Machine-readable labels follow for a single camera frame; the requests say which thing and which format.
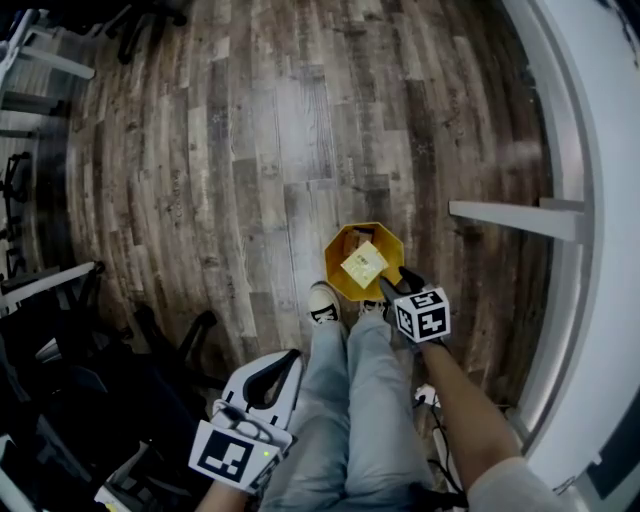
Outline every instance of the yellow bowl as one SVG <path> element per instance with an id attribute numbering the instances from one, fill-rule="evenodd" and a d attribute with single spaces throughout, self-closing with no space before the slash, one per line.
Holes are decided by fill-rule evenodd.
<path id="1" fill-rule="evenodd" d="M 382 276 L 386 277 L 393 284 L 398 284 L 402 279 L 398 267 L 404 265 L 404 245 L 391 231 L 379 222 L 367 222 L 364 224 L 346 224 L 342 226 L 340 232 L 334 237 L 324 250 L 324 263 L 327 269 L 327 280 L 329 284 L 338 290 L 347 299 L 352 301 L 380 300 L 383 298 L 380 291 L 377 277 L 369 286 L 361 288 L 349 274 L 340 266 L 347 259 L 343 254 L 344 237 L 353 228 L 373 229 L 373 245 L 380 251 L 380 254 L 387 260 L 389 268 L 382 271 Z"/>

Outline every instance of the wooden floor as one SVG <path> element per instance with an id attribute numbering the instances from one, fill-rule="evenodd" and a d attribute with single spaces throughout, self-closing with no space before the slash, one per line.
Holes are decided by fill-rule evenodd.
<path id="1" fill-rule="evenodd" d="M 220 323 L 193 361 L 211 373 L 308 353 L 324 246 L 342 224 L 380 221 L 447 291 L 456 357 L 515 403 L 549 245 L 447 212 L 451 199 L 551 194 L 537 99 L 504 15 L 482 0 L 194 0 L 187 11 L 186 27 L 150 23 L 129 66 L 117 42 L 82 48 L 97 76 L 73 97 L 64 204 L 75 261 L 106 263 L 104 314 L 135 328 L 147 303 L 178 343 L 214 310 Z M 357 305 L 344 307 L 353 321 Z M 394 346 L 421 384 L 420 363 Z"/>

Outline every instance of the sleeve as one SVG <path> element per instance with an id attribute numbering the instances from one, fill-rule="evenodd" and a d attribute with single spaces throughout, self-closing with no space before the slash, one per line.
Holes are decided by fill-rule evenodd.
<path id="1" fill-rule="evenodd" d="M 507 459 L 474 482 L 467 495 L 471 512 L 560 512 L 562 501 L 527 466 Z"/>

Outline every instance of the white sneaker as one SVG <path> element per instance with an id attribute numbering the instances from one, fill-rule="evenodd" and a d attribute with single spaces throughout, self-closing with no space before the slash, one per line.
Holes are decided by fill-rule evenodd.
<path id="1" fill-rule="evenodd" d="M 387 313 L 389 312 L 389 303 L 382 300 L 363 300 L 360 301 L 360 313 L 358 316 L 368 315 L 370 313 L 381 315 L 384 320 L 387 319 Z"/>
<path id="2" fill-rule="evenodd" d="M 340 321 L 340 302 L 328 284 L 316 283 L 309 290 L 309 318 L 313 325 Z"/>

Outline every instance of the black cable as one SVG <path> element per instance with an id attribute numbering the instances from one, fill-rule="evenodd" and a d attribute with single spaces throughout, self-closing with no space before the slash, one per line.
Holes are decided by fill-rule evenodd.
<path id="1" fill-rule="evenodd" d="M 444 476 L 447 478 L 447 480 L 449 480 L 449 482 L 451 483 L 451 486 L 460 494 L 464 494 L 464 492 L 462 491 L 462 489 L 460 489 L 460 487 L 458 487 L 458 484 L 455 482 L 455 479 L 453 478 L 453 476 L 451 475 L 451 470 L 449 469 L 449 455 L 451 453 L 451 450 L 449 448 L 449 440 L 447 439 L 447 436 L 445 434 L 445 430 L 444 427 L 442 426 L 442 423 L 440 423 L 440 419 L 438 418 L 438 415 L 436 414 L 436 405 L 440 403 L 440 400 L 438 400 L 437 395 L 434 395 L 433 397 L 433 402 L 431 404 L 431 407 L 429 408 L 429 410 L 431 411 L 431 415 L 433 416 L 433 419 L 436 422 L 437 428 L 440 430 L 440 433 L 442 434 L 442 440 L 444 441 L 444 446 L 446 449 L 446 453 L 444 456 L 444 463 L 445 463 L 445 467 L 444 467 Z"/>
<path id="2" fill-rule="evenodd" d="M 425 402 L 425 397 L 421 396 L 418 399 L 418 401 L 413 405 L 413 408 L 415 409 L 416 407 L 422 405 L 424 402 Z M 456 483 L 455 479 L 453 478 L 453 475 L 451 474 L 451 470 L 449 469 L 449 455 L 451 453 L 450 452 L 450 448 L 449 448 L 449 441 L 447 440 L 447 436 L 445 434 L 444 427 L 442 426 L 442 423 L 440 423 L 440 419 L 438 418 L 438 415 L 436 414 L 436 411 L 435 411 L 436 405 L 439 404 L 439 403 L 440 403 L 440 401 L 438 400 L 437 396 L 434 395 L 433 402 L 431 403 L 431 406 L 429 407 L 429 410 L 431 411 L 431 415 L 433 416 L 433 419 L 436 422 L 436 428 L 439 429 L 440 433 L 442 434 L 442 440 L 444 441 L 444 446 L 445 446 L 445 449 L 446 449 L 446 454 L 445 454 L 445 459 L 444 459 L 445 460 L 445 466 L 443 466 L 440 463 L 440 461 L 437 461 L 435 459 L 428 459 L 427 462 L 429 462 L 430 464 L 436 465 L 440 469 L 440 471 L 442 472 L 444 477 L 449 481 L 449 483 L 451 484 L 451 487 L 453 487 L 453 489 L 458 494 L 464 495 L 464 491 L 462 489 L 460 489 L 460 487 Z"/>

